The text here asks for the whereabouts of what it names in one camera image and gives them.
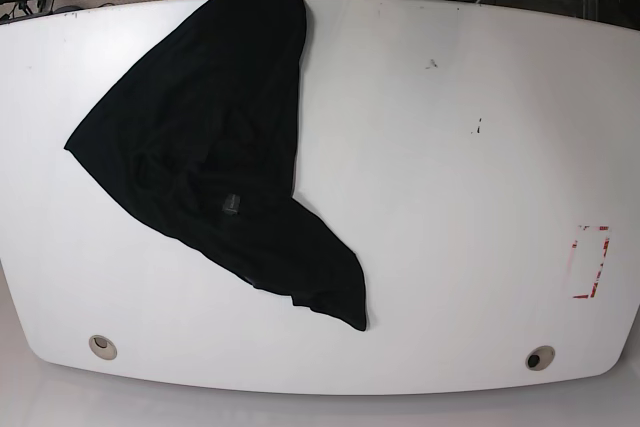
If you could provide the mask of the black T-shirt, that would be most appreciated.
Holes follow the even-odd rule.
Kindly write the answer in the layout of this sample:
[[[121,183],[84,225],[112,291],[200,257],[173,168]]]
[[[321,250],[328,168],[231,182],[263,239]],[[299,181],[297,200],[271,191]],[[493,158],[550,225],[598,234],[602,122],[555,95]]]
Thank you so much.
[[[367,327],[356,254],[294,199],[304,0],[208,0],[65,148],[127,213],[254,288]]]

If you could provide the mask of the red tape rectangle marking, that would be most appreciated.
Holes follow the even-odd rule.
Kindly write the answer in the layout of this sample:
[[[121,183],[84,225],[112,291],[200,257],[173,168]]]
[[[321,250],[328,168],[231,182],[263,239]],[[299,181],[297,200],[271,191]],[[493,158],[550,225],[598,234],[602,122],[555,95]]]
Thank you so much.
[[[568,289],[573,299],[596,294],[611,236],[606,225],[580,225],[571,247]]]

